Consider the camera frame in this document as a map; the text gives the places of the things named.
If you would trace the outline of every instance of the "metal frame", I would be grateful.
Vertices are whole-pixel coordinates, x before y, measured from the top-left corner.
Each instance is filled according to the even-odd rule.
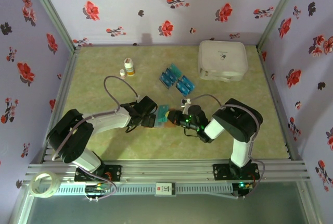
[[[271,33],[273,26],[276,24],[279,15],[285,8],[288,0],[280,0],[273,17],[271,18],[267,28],[265,29],[260,42],[258,44],[258,53],[261,55],[260,48],[264,45],[267,37]],[[52,114],[48,130],[49,131],[61,118],[65,107],[66,98],[68,95],[70,83],[73,77],[76,60],[79,49],[75,51],[71,39],[62,24],[58,14],[52,6],[50,0],[41,0],[44,8],[50,16],[55,27],[58,29],[61,37],[65,41],[67,47],[71,51],[63,81],[57,96],[57,105]],[[278,107],[279,98],[274,88],[270,86],[269,78],[265,72],[267,84],[274,101],[274,105],[281,123],[283,133],[288,130],[284,128],[285,117],[283,112]],[[263,183],[267,182],[296,182],[300,192],[300,200],[304,207],[304,214],[309,223],[322,223],[318,203],[313,194],[313,189],[310,184],[310,177],[306,169],[304,161],[300,160],[296,149],[290,145],[289,139],[285,136],[286,146],[290,154],[290,159],[264,159],[266,171]],[[72,164],[64,164],[61,161],[52,162],[50,160],[52,149],[44,142],[44,149],[39,155],[39,160],[42,164],[31,164],[23,181],[18,200],[16,201],[10,223],[26,223],[34,200],[33,196],[29,195],[28,184],[32,177],[42,170],[50,170],[60,176],[62,187],[77,187],[84,186],[84,183],[74,183],[74,174],[76,167]],[[124,161],[109,161],[106,164],[121,165],[122,177],[121,181],[116,184],[125,186],[134,185],[152,185],[156,182],[175,182],[181,185],[206,185],[216,186],[221,183],[230,183],[235,181],[214,181],[212,171],[213,164],[227,163],[227,160],[124,160]],[[262,172],[262,165],[259,165],[259,170]],[[61,192],[63,195],[70,195],[67,191]]]
[[[286,8],[289,0],[280,0],[278,5],[275,8],[275,11],[273,13],[273,16],[271,17],[264,33],[261,35],[258,48],[262,48],[262,46],[265,44],[266,40],[268,39],[268,36],[270,35],[271,31],[273,30],[277,20],[279,20],[282,12]]]

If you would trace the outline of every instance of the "gray cable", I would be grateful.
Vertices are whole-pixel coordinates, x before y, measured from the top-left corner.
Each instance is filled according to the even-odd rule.
[[[196,100],[196,99],[199,99],[199,98],[201,98],[201,97],[203,97],[203,96],[210,96],[210,97],[214,98],[214,99],[217,101],[217,103],[218,103],[220,106],[222,106],[222,104],[220,103],[220,101],[219,101],[215,96],[213,96],[213,95],[211,95],[211,94],[203,94],[203,95],[199,95],[199,96],[197,96],[197,97],[192,98],[191,101],[194,101],[194,100]]]
[[[253,194],[253,192],[255,191],[255,189],[258,187],[259,183],[261,182],[262,178],[264,177],[264,173],[265,173],[265,163],[263,163],[262,161],[260,160],[256,160],[256,159],[253,159],[252,157],[250,157],[250,159],[252,161],[255,161],[257,163],[261,163],[262,166],[263,166],[263,169],[262,169],[262,173],[261,173],[261,176],[258,180],[258,182],[256,183],[256,185],[254,186],[254,188],[246,195],[246,197],[248,197],[249,195]]]
[[[102,180],[102,181],[106,181],[106,182],[109,182],[109,183],[111,183],[111,185],[113,185],[114,186],[114,190],[112,191],[112,187],[110,187],[110,193],[109,194],[106,194],[106,195],[103,195],[103,196],[101,196],[101,197],[98,197],[98,198],[92,198],[92,197],[88,197],[87,195],[85,195],[85,197],[87,197],[90,201],[99,201],[99,200],[102,200],[102,199],[104,199],[104,198],[106,198],[106,197],[109,197],[109,196],[111,196],[111,195],[113,195],[113,194],[115,194],[116,192],[117,192],[117,185],[113,182],[113,181],[111,181],[111,180],[108,180],[108,179],[106,179],[106,178],[104,178],[104,177],[101,177],[101,176],[97,176],[97,175],[94,175],[93,173],[90,173],[89,171],[87,171],[87,170],[85,170],[84,168],[81,168],[80,167],[80,169],[83,171],[83,172],[85,172],[86,174],[88,174],[88,175],[90,175],[90,176],[93,176],[93,177],[95,177],[95,178],[97,178],[97,179],[100,179],[100,180]]]
[[[72,129],[71,131],[67,134],[67,136],[65,137],[65,139],[62,141],[62,143],[59,145],[59,147],[57,148],[56,152],[54,153],[53,157],[52,157],[52,160],[55,160],[56,159],[56,156],[58,155],[58,153],[60,152],[60,150],[63,148],[63,146],[66,144],[66,142],[68,141],[69,137],[72,136],[73,132],[82,124],[84,123],[85,121],[88,121],[90,119],[92,119],[93,117],[100,117],[100,116],[107,116],[107,115],[112,115],[114,114],[115,112],[117,112],[119,109],[120,109],[120,104],[119,102],[117,101],[116,98],[114,98],[110,92],[108,91],[108,89],[106,88],[106,80],[108,80],[109,78],[117,78],[118,80],[124,82],[127,84],[127,86],[130,87],[130,89],[135,93],[135,96],[136,98],[138,98],[138,94],[136,93],[136,91],[132,88],[132,86],[130,86],[127,82],[125,82],[123,79],[119,78],[119,77],[116,77],[116,76],[107,76],[104,78],[104,82],[103,82],[103,85],[104,85],[104,89],[105,91],[108,93],[108,95],[116,102],[117,104],[117,108],[115,110],[112,110],[112,111],[107,111],[107,112],[103,112],[103,113],[97,113],[97,114],[94,114],[94,115],[91,115],[91,116],[88,116],[84,119],[82,119],[81,121],[79,121]]]

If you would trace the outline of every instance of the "wire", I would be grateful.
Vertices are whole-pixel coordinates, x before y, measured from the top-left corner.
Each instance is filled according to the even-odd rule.
[[[92,197],[89,198],[89,197],[87,196],[87,194],[85,194],[85,197],[87,197],[87,199],[89,199],[90,201],[96,201],[96,202],[98,202],[99,200],[102,200],[102,199],[104,199],[104,198],[107,198],[107,197],[109,197],[109,196],[111,196],[111,195],[113,195],[113,194],[115,194],[115,193],[117,192],[117,190],[118,190],[117,185],[116,185],[113,181],[108,180],[108,179],[106,179],[106,178],[104,178],[104,177],[101,177],[101,176],[94,175],[93,173],[90,173],[89,171],[85,170],[84,168],[81,168],[81,167],[79,167],[79,168],[80,168],[83,172],[85,172],[86,174],[88,174],[88,175],[90,175],[90,176],[92,176],[92,177],[95,177],[95,178],[97,178],[97,179],[100,179],[100,180],[102,180],[102,181],[109,182],[109,183],[111,183],[111,185],[114,186],[114,190],[112,190],[112,187],[110,187],[110,193],[109,193],[109,194],[105,194],[105,195],[100,196],[100,197],[95,197],[95,199],[93,199]]]
[[[198,137],[198,136],[195,136],[195,135],[186,134],[186,129],[185,128],[184,128],[184,135],[186,135],[188,137]]]
[[[261,163],[262,166],[263,166],[263,169],[262,169],[262,173],[261,173],[261,176],[258,180],[258,182],[256,183],[256,185],[254,186],[254,188],[246,195],[246,197],[248,197],[249,195],[253,194],[253,192],[255,191],[255,189],[258,187],[259,183],[261,182],[262,178],[264,177],[264,174],[265,174],[265,163],[263,163],[262,161],[260,160],[256,160],[256,159],[253,159],[252,157],[250,157],[250,159],[252,161],[255,161],[257,163]]]
[[[253,179],[253,182],[251,182],[250,183],[250,185],[252,185],[252,184],[254,184],[255,183],[255,177],[254,177],[254,175],[252,174],[252,173],[248,173],[251,177],[252,177],[252,179]]]
[[[130,86],[127,82],[125,82],[123,79],[119,78],[119,77],[116,77],[116,76],[107,76],[104,78],[104,82],[103,82],[103,86],[104,86],[104,89],[106,91],[106,93],[108,93],[108,95],[116,102],[117,104],[117,108],[115,110],[112,110],[112,111],[107,111],[107,112],[103,112],[103,113],[97,113],[97,114],[94,114],[94,115],[91,115],[91,116],[88,116],[84,119],[82,119],[81,121],[79,121],[72,129],[71,131],[67,134],[67,136],[65,137],[65,139],[62,141],[62,143],[59,145],[59,147],[57,148],[56,152],[54,153],[53,157],[52,157],[52,160],[55,161],[58,153],[60,152],[60,150],[63,148],[63,146],[66,144],[66,142],[68,141],[68,139],[72,136],[73,132],[84,122],[92,119],[93,117],[100,117],[100,116],[107,116],[107,115],[112,115],[114,113],[116,113],[119,109],[120,109],[120,104],[119,102],[117,101],[116,98],[114,98],[111,93],[108,91],[107,87],[106,87],[106,81],[109,79],[109,78],[117,78],[118,80],[124,82],[127,84],[128,87],[130,87],[130,89],[134,92],[136,98],[138,98],[138,94],[136,93],[136,91],[132,88],[132,86]]]
[[[211,94],[203,94],[203,95],[199,95],[199,96],[197,96],[197,97],[192,98],[191,101],[194,101],[194,100],[196,100],[196,99],[199,99],[199,98],[201,98],[201,97],[203,97],[203,96],[210,96],[210,97],[214,98],[214,99],[217,101],[217,103],[218,103],[220,106],[222,106],[222,104],[220,103],[220,101],[219,101],[215,96],[213,96],[213,95],[211,95]]]

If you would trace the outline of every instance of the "purple wall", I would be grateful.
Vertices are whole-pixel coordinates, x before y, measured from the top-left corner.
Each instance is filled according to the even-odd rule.
[[[257,44],[279,0],[51,0],[78,44]]]
[[[332,22],[331,0],[290,0],[263,47],[289,137],[305,160],[327,223],[333,218]]]
[[[69,50],[39,0],[0,0],[0,8],[0,223],[7,223],[42,147]]]

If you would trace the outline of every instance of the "tape roll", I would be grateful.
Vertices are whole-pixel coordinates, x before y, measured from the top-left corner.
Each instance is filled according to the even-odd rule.
[[[42,193],[40,192],[39,187],[41,184],[41,180],[45,179],[46,177],[51,177],[50,187],[45,192]],[[29,192],[35,197],[49,198],[57,192],[57,190],[60,187],[60,184],[61,184],[60,179],[55,173],[51,171],[43,171],[32,178],[31,183],[29,185]]]

